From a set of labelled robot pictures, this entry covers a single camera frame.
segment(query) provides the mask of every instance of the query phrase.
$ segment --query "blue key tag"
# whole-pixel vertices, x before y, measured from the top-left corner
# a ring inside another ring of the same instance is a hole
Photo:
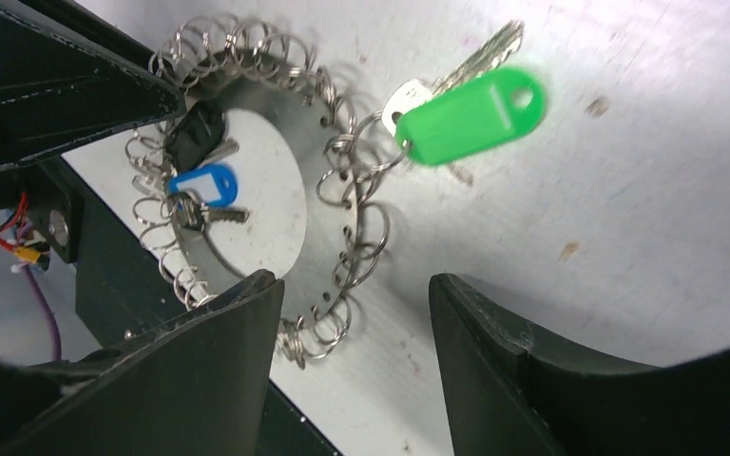
[[[227,166],[209,163],[169,180],[169,193],[190,190],[211,207],[231,205],[239,193],[237,178]]]

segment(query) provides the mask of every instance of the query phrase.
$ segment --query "plastic key tag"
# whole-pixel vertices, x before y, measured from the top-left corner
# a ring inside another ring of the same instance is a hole
[[[236,200],[239,186],[230,168],[209,163],[169,181],[169,193],[186,190],[193,191],[208,206],[225,207]]]
[[[524,70],[489,71],[405,113],[396,123],[399,147],[412,143],[410,158],[442,164],[519,139],[541,122],[547,100]]]

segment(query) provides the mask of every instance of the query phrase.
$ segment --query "electrical wire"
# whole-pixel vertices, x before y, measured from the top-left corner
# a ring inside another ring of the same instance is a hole
[[[24,247],[24,238],[31,231],[31,223],[27,220],[27,210],[29,209],[29,199],[27,192],[21,193],[21,200],[18,202],[18,207],[15,212],[0,225],[0,234],[12,229],[12,234],[15,237],[15,243],[10,244],[0,237],[0,247],[4,250],[15,255],[22,260],[19,268],[24,271],[29,282],[29,287],[32,289],[32,293],[37,300],[38,306],[40,307],[43,317],[46,320],[48,327],[49,338],[51,339],[51,360],[60,361],[63,356],[63,343],[60,340],[60,327],[57,325],[57,319],[54,318],[54,312],[51,311],[51,307],[46,300],[46,296],[40,289],[40,285],[37,283],[34,272],[29,267],[30,264],[36,264],[38,258],[42,256],[39,253],[29,247]]]
[[[48,335],[51,338],[51,360],[60,361],[60,359],[62,358],[63,343],[60,340],[60,327],[57,326],[57,319],[54,318],[54,313],[51,311],[51,307],[48,305],[48,301],[46,301],[46,296],[40,289],[40,285],[38,285],[37,279],[35,279],[34,272],[26,264],[23,265],[21,269],[24,270],[24,276],[27,277],[27,281],[29,282],[29,286],[32,289],[32,293],[35,295],[39,307],[43,312],[43,317],[46,319],[46,324],[48,326]]]
[[[18,203],[18,207],[15,209],[15,212],[12,214],[10,218],[7,219],[4,223],[0,226],[0,234],[8,230],[9,228],[13,226],[18,226],[19,231],[20,228],[24,226],[26,223],[26,217],[27,217],[27,209],[29,208],[29,199],[27,197],[27,192],[21,192],[21,201]],[[12,245],[9,242],[6,242],[0,237],[0,247],[10,253],[13,253],[15,251],[16,245]]]

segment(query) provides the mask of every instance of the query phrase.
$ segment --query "silver key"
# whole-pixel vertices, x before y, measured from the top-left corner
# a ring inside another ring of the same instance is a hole
[[[244,223],[250,217],[250,211],[241,207],[211,207],[203,206],[201,208],[202,218],[206,223],[215,221],[233,221],[235,223]]]
[[[443,92],[451,90],[504,64],[522,46],[525,24],[510,21],[489,38],[449,76],[428,85],[417,79],[401,85],[382,109],[382,124],[395,135],[398,118]]]
[[[169,196],[174,204],[173,217],[181,227],[202,232],[215,221],[244,223],[250,217],[247,209],[239,207],[211,207],[200,203],[194,195],[187,192]]]
[[[205,160],[202,161],[202,164],[221,162],[225,157],[239,152],[239,149],[239,142],[233,138],[228,138],[221,142],[216,149],[209,152]]]

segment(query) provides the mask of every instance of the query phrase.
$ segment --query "key tag hole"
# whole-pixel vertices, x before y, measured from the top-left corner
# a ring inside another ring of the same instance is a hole
[[[527,109],[533,103],[533,91],[529,87],[514,89],[510,93],[510,103],[520,111]]]

